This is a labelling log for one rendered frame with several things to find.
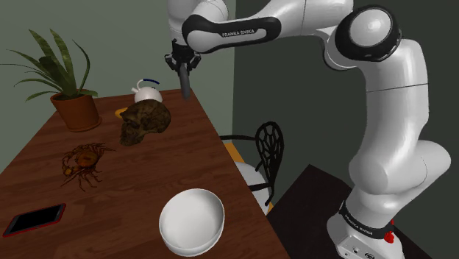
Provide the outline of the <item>dark brown skull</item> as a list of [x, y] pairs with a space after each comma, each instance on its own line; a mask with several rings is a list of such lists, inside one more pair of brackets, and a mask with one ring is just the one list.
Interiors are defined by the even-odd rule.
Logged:
[[130, 105], [120, 113], [121, 125], [120, 144], [133, 146], [139, 144], [144, 136], [150, 133], [162, 133], [171, 123], [168, 108], [157, 100], [145, 99]]

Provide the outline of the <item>red phone with black screen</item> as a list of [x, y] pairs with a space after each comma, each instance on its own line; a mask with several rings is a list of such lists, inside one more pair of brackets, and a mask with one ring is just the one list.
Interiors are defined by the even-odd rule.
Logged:
[[61, 220], [65, 209], [66, 203], [61, 203], [18, 214], [11, 219], [2, 236], [6, 238], [56, 224]]

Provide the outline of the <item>grey cylindrical stick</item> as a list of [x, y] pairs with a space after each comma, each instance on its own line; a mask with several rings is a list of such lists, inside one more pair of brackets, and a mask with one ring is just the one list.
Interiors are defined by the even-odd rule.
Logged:
[[185, 63], [182, 63], [180, 65], [179, 70], [178, 70], [178, 76], [179, 76], [179, 83], [180, 83], [180, 87], [182, 91], [182, 97], [183, 99], [188, 100], [191, 94], [191, 87], [190, 87], [189, 74], [188, 74], [188, 70], [187, 70]]

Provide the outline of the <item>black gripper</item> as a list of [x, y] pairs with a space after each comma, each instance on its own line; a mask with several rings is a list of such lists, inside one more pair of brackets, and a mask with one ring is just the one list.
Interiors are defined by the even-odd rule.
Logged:
[[172, 54], [164, 55], [165, 62], [172, 71], [177, 73], [179, 72], [179, 64], [186, 63], [187, 73], [190, 74], [202, 59], [200, 53], [195, 53], [188, 45], [178, 44], [177, 39], [173, 39], [171, 45]]

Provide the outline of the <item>brown wooden table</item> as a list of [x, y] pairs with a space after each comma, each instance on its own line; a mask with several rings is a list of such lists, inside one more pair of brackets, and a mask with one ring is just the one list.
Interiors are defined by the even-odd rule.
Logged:
[[[134, 146], [119, 143], [118, 108], [130, 95], [96, 100], [102, 123], [87, 132], [69, 132], [54, 114], [0, 173], [0, 259], [289, 259], [218, 133], [196, 97], [164, 91], [172, 121], [161, 134]], [[96, 186], [74, 179], [61, 187], [61, 160], [78, 145], [105, 143]], [[159, 231], [167, 201], [189, 188], [203, 188], [224, 204], [218, 243], [199, 257], [171, 252]], [[61, 220], [4, 238], [21, 213], [66, 203]]]

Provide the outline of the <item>brown orange crab figure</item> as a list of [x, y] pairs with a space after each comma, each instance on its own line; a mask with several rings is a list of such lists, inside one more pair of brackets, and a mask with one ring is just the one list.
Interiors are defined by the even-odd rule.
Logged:
[[61, 187], [68, 184], [74, 179], [78, 180], [78, 186], [82, 191], [82, 182], [85, 181], [90, 187], [96, 186], [90, 181], [92, 177], [96, 182], [101, 182], [97, 174], [101, 173], [96, 169], [98, 162], [105, 152], [114, 152], [106, 146], [105, 143], [87, 143], [78, 145], [71, 151], [66, 152], [61, 160], [62, 173], [65, 176]]

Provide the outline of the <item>dark robot stand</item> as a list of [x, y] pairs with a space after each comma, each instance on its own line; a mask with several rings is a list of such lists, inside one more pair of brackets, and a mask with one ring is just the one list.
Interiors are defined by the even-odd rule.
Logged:
[[283, 194], [267, 218], [290, 259], [343, 259], [327, 232], [351, 188], [309, 165]]

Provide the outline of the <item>green plant in terracotta pot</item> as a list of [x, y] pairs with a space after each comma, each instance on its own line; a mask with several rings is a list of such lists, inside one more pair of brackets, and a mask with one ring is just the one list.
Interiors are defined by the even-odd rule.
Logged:
[[96, 91], [85, 88], [85, 83], [90, 73], [90, 58], [87, 52], [83, 48], [79, 49], [85, 57], [86, 66], [81, 82], [77, 82], [73, 60], [65, 41], [54, 30], [50, 31], [60, 52], [58, 57], [45, 38], [33, 30], [29, 32], [43, 52], [43, 56], [35, 59], [28, 54], [16, 52], [16, 54], [31, 63], [27, 72], [37, 75], [36, 78], [22, 79], [19, 83], [38, 82], [48, 85], [52, 89], [34, 93], [26, 99], [30, 101], [50, 93], [51, 103], [66, 128], [71, 132], [85, 132], [99, 126], [102, 122], [102, 117], [99, 115], [93, 100], [99, 94]]

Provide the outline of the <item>black chair with white cushion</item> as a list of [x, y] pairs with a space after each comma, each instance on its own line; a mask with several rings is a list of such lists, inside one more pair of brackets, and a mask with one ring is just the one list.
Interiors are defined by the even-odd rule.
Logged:
[[285, 148], [280, 126], [274, 121], [267, 121], [258, 127], [254, 136], [221, 135], [220, 139], [223, 141], [244, 140], [255, 142], [257, 153], [260, 157], [260, 162], [256, 166], [241, 162], [241, 156], [238, 157], [237, 161], [235, 159], [237, 157], [235, 147], [233, 147], [231, 155], [249, 190], [266, 216], [272, 206], [271, 201], [274, 197], [275, 182]]

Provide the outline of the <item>white bowl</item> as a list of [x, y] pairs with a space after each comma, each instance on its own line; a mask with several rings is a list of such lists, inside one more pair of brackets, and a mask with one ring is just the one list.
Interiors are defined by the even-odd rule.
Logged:
[[174, 254], [195, 257], [210, 250], [224, 230], [225, 209], [213, 192], [182, 191], [168, 200], [159, 217], [159, 231]]

